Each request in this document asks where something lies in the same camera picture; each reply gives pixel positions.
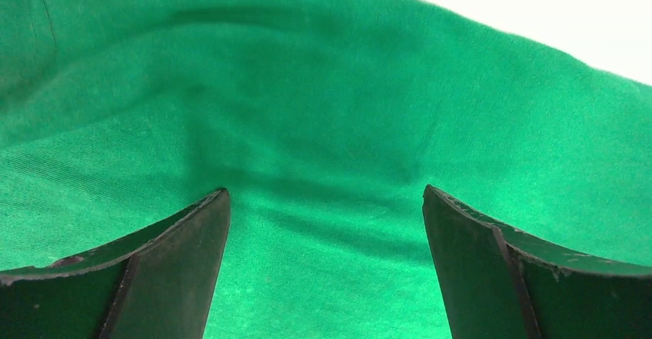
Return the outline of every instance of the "white background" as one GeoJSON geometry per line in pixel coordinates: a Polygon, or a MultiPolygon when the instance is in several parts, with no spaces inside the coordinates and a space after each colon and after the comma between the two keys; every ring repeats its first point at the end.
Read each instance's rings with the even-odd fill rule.
{"type": "Polygon", "coordinates": [[[652,85],[652,0],[425,0],[652,85]]]}

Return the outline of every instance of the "green fabric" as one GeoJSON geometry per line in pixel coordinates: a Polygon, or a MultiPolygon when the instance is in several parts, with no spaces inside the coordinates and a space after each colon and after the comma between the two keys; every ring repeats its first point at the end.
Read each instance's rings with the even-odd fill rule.
{"type": "Polygon", "coordinates": [[[0,22],[0,268],[225,186],[206,338],[446,338],[426,184],[652,264],[652,88],[563,52],[416,0],[0,0],[0,22]]]}

